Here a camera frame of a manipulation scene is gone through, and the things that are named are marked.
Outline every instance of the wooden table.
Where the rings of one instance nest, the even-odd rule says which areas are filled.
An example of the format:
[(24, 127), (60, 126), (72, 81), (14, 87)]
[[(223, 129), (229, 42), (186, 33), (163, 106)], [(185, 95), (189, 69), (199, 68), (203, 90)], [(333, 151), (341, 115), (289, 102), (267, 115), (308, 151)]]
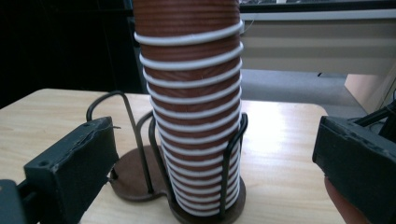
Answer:
[[(104, 92), (44, 89), (0, 110), (0, 179), (25, 179), (23, 165), (86, 122), (88, 106)], [(128, 94), (134, 118), (152, 107), (148, 95)], [(247, 187), (245, 209), (235, 223), (344, 223), (311, 156), (320, 117), (318, 105), (243, 101), (249, 119), (241, 158)], [(119, 96), (99, 106), (93, 118), (111, 116), (117, 151), (136, 148)], [(148, 145), (147, 136), (143, 134)], [(177, 223), (164, 197), (125, 202), (105, 185), (84, 214), (87, 223)]]

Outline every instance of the round base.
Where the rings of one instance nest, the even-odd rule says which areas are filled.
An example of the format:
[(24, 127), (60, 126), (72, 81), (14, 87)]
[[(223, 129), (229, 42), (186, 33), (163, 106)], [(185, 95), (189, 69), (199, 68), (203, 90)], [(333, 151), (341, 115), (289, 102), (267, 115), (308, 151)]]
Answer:
[(212, 217), (197, 217), (184, 211), (176, 201), (172, 202), (170, 193), (161, 176), (160, 168), (155, 160), (154, 152), (150, 146), (144, 147), (146, 160), (148, 163), (148, 170), (151, 178), (151, 184), (154, 189), (153, 192), (148, 191), (146, 178), (144, 176), (142, 163), (140, 160), (139, 150), (133, 149), (127, 154), (122, 156), (114, 166), (115, 173), (118, 175), (111, 181), (111, 187), (114, 192), (122, 199), (131, 202), (146, 202), (157, 199), (161, 196), (166, 196), (169, 201), (169, 207), (177, 220), (183, 224), (206, 224), (206, 223), (219, 223), (230, 224), (235, 222), (242, 214), (245, 207), (246, 200), (246, 187), (245, 183), (240, 178), (239, 196), (236, 202), (229, 209), (225, 211), (224, 218), (219, 215)]
[(113, 175), (111, 176), (114, 179), (111, 181), (111, 187), (122, 199), (131, 202), (147, 202), (168, 194), (152, 148), (146, 146), (144, 150), (154, 191), (148, 191), (139, 150), (136, 148), (123, 155), (117, 161), (114, 166), (114, 171), (118, 175), (117, 179), (114, 179)]

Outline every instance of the black wire stand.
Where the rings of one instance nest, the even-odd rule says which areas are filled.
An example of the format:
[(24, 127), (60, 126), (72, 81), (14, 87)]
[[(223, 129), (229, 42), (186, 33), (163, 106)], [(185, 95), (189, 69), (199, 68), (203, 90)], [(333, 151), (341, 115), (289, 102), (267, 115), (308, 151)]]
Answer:
[[(125, 103), (137, 143), (137, 148), (123, 155), (111, 171), (109, 182), (115, 193), (122, 199), (131, 202), (147, 202), (165, 196), (167, 197), (172, 213), (181, 223), (228, 224), (236, 221), (244, 209), (247, 192), (244, 181), (239, 177), (240, 189), (238, 199), (230, 208), (225, 209), (229, 164), (234, 146), (239, 143), (242, 149), (243, 134), (248, 127), (248, 115), (246, 113), (242, 114), (239, 131), (229, 141), (228, 146), (224, 150), (219, 213), (211, 217), (197, 217), (185, 212), (177, 203), (166, 166), (163, 162), (162, 149), (158, 146), (155, 139), (156, 122), (152, 111), (135, 123), (134, 115), (126, 95), (122, 91), (112, 91), (98, 98), (90, 105), (86, 114), (87, 121), (92, 120), (92, 112), (101, 102), (115, 95), (120, 95)], [(149, 146), (144, 146), (141, 129), (149, 119), (151, 119), (148, 126)]]

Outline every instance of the black device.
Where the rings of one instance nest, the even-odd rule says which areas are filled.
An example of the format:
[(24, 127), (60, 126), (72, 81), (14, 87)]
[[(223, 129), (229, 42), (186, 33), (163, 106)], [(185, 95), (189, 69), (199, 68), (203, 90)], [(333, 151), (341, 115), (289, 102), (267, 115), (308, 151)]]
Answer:
[(24, 165), (18, 186), (0, 180), (1, 223), (79, 223), (118, 159), (111, 117), (81, 124)]
[(318, 127), (313, 162), (371, 223), (396, 223), (395, 124), (396, 101), (361, 119), (322, 117)]

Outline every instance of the gray floor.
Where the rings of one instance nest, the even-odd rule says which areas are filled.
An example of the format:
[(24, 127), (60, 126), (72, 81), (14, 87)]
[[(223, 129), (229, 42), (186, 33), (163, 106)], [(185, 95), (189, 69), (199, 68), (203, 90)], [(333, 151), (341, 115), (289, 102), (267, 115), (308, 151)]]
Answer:
[(242, 69), (242, 99), (321, 105), (329, 116), (367, 115), (345, 87), (347, 75)]

